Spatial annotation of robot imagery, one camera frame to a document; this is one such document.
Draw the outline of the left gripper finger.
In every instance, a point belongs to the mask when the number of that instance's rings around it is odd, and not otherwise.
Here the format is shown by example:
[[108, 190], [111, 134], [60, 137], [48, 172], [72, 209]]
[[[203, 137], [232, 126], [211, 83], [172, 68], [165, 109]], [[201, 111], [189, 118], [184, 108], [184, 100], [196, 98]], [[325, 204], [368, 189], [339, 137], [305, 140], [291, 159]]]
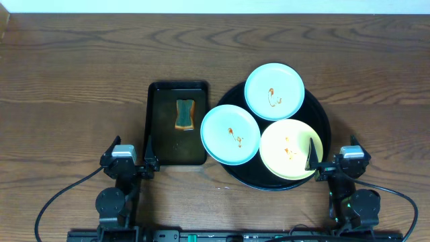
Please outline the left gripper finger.
[[151, 135], [148, 136], [146, 150], [144, 154], [144, 161], [148, 168], [151, 168], [153, 171], [160, 171], [159, 159], [153, 151]]
[[112, 152], [116, 145], [119, 145], [121, 143], [120, 136], [117, 136], [112, 144], [107, 148], [107, 150], [102, 155], [102, 161], [109, 161], [112, 158]]

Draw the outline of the light blue plate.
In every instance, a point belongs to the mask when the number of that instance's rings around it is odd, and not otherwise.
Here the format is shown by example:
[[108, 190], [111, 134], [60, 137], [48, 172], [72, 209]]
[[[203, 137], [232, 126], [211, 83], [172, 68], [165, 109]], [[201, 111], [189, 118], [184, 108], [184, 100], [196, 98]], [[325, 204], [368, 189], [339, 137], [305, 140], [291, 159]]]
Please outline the light blue plate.
[[245, 109], [224, 104], [211, 109], [202, 120], [202, 144], [208, 154], [224, 165], [242, 165], [259, 150], [259, 126]]
[[278, 121], [292, 117], [301, 108], [305, 87], [301, 76], [292, 67], [267, 63], [248, 76], [244, 94], [255, 115]]

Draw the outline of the orange green scrub sponge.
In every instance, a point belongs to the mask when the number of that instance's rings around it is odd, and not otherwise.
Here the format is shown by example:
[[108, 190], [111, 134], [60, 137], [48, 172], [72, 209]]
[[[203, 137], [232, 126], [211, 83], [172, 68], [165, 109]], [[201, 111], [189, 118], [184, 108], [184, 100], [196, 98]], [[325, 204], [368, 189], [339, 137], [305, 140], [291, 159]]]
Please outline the orange green scrub sponge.
[[177, 117], [175, 120], [175, 129], [193, 130], [195, 101], [192, 99], [178, 99], [176, 101], [176, 107]]

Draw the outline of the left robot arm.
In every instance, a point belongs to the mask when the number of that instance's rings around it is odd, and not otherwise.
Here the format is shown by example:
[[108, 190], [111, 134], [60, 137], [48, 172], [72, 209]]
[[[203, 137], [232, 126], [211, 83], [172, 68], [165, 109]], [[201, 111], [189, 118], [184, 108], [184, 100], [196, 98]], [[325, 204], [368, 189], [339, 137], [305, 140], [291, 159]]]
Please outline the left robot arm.
[[99, 162], [103, 172], [114, 179], [115, 186], [102, 190], [96, 198], [99, 213], [97, 241], [154, 240], [154, 233], [136, 223], [142, 180], [154, 178], [160, 170], [159, 160], [148, 138], [142, 165], [136, 163], [133, 145], [123, 145], [117, 136]]

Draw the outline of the yellow plate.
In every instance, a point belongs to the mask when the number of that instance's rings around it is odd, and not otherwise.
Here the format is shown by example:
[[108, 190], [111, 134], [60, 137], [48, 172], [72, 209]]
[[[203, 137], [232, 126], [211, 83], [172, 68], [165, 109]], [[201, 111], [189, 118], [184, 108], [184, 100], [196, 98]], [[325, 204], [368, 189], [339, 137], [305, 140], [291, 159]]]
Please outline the yellow plate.
[[322, 161], [323, 144], [311, 126], [293, 119], [276, 121], [261, 135], [261, 160], [270, 172], [280, 178], [299, 180], [310, 177], [314, 171], [305, 170], [310, 141], [314, 143], [318, 161]]

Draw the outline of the light blue plate top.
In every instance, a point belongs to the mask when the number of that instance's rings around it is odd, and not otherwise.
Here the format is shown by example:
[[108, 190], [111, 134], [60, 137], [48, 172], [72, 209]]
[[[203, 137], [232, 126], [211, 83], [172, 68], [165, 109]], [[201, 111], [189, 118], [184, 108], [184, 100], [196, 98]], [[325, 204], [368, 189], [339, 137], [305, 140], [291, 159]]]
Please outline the light blue plate top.
[[292, 67], [267, 63], [248, 76], [244, 94], [255, 115], [278, 121], [292, 117], [301, 108], [305, 87], [301, 76]]

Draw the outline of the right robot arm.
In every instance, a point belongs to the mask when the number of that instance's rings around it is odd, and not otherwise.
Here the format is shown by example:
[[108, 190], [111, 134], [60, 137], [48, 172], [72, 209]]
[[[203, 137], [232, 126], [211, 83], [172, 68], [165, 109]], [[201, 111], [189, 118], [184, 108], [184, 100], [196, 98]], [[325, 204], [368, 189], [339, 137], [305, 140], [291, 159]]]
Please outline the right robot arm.
[[329, 216], [336, 221], [331, 234], [371, 231], [379, 224], [380, 195], [374, 190], [355, 187], [354, 180], [366, 171], [371, 156], [352, 136], [349, 146], [341, 147], [340, 153], [330, 162], [320, 162], [315, 142], [309, 140], [305, 170], [313, 171], [318, 182], [329, 184]]

